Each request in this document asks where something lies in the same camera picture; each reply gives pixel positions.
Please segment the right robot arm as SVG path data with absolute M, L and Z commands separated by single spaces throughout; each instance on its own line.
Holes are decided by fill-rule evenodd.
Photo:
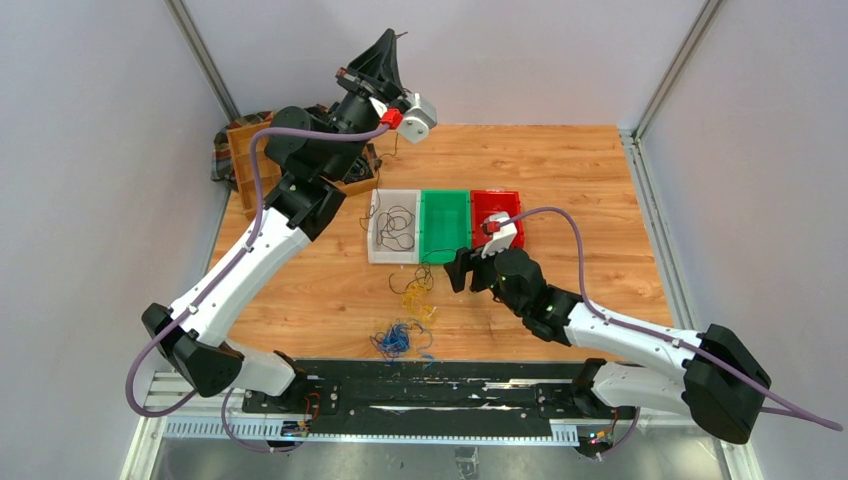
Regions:
M 732 330 L 712 324 L 698 332 L 618 316 L 549 283 L 521 248 L 489 256 L 461 248 L 444 270 L 454 292 L 489 291 L 542 341 L 620 357 L 585 363 L 571 390 L 580 414 L 642 407 L 686 415 L 725 442 L 749 441 L 771 379 Z

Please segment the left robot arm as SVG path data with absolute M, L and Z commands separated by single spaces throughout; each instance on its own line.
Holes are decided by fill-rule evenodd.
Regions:
M 253 135 L 249 148 L 265 147 L 281 170 L 278 184 L 257 194 L 252 225 L 189 292 L 146 308 L 141 321 L 151 342 L 141 358 L 158 350 L 202 397 L 244 388 L 267 394 L 283 413 L 304 405 L 307 389 L 292 360 L 238 346 L 229 331 L 268 280 L 332 222 L 346 198 L 338 183 L 368 142 L 396 128 L 409 109 L 397 39 L 387 29 L 337 71 L 346 94 L 334 107 L 285 107 Z

